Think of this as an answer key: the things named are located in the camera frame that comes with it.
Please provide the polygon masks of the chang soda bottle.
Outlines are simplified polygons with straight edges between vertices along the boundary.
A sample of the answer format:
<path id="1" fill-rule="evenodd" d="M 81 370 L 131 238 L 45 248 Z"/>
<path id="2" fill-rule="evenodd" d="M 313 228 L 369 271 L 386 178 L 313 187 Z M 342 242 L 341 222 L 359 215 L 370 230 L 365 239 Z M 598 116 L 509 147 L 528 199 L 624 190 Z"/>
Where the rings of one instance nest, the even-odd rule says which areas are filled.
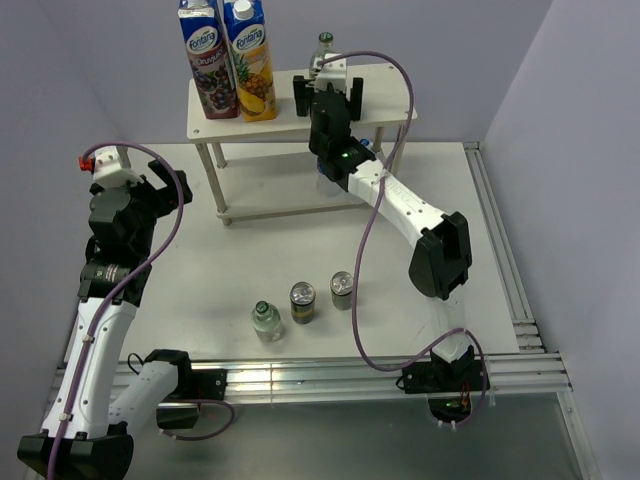
<path id="1" fill-rule="evenodd" d="M 251 312 L 254 331 L 263 342 L 276 342 L 284 332 L 279 311 L 271 303 L 258 301 Z"/>
<path id="2" fill-rule="evenodd" d="M 334 36 L 331 32 L 324 31 L 319 34 L 318 46 L 315 52 L 311 55 L 309 62 L 309 78 L 315 80 L 321 70 L 319 62 L 324 60 L 327 55 L 333 55 L 336 53 L 334 49 Z"/>

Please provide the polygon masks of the Chang soda bottle front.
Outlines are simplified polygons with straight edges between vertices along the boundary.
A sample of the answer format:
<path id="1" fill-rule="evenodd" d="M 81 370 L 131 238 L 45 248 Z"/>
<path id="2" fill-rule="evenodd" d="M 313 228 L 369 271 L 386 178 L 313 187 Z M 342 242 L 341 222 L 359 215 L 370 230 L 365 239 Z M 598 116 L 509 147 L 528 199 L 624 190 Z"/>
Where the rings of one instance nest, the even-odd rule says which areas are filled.
<path id="1" fill-rule="evenodd" d="M 263 342 L 276 342 L 284 332 L 279 311 L 271 303 L 258 301 L 251 312 L 254 331 Z"/>

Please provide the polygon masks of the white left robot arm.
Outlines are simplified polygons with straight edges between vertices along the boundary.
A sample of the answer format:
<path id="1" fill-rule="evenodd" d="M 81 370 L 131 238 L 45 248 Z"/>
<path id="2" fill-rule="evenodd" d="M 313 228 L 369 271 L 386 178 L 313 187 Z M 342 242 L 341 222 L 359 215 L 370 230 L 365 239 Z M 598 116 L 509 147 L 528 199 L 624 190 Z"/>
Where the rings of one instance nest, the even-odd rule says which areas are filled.
<path id="1" fill-rule="evenodd" d="M 76 333 L 64 378 L 40 432 L 21 438 L 17 457 L 47 479 L 122 479 L 135 437 L 164 401 L 208 403 L 185 351 L 156 349 L 117 398 L 111 397 L 122 346 L 151 273 L 158 219 L 181 212 L 193 194 L 186 174 L 160 161 L 155 188 L 128 174 L 91 186 L 86 263 L 80 275 Z"/>

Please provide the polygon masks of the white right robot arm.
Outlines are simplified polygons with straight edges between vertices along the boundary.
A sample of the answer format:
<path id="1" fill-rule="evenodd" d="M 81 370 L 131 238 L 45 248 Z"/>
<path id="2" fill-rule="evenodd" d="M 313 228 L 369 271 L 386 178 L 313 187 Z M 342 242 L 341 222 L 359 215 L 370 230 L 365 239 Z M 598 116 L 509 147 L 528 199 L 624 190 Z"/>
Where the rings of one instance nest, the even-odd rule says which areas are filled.
<path id="1" fill-rule="evenodd" d="M 292 80 L 296 113 L 311 121 L 309 149 L 329 181 L 372 206 L 408 241 L 413 254 L 408 267 L 412 285 L 431 304 L 435 340 L 425 376 L 413 362 L 401 366 L 408 391 L 429 393 L 489 387 L 486 360 L 466 326 L 461 288 L 472 265 L 469 225 L 459 212 L 447 214 L 430 205 L 395 178 L 385 163 L 351 133 L 361 106 L 364 81 L 356 78 L 345 94 L 327 83 L 315 87 L 302 75 Z"/>

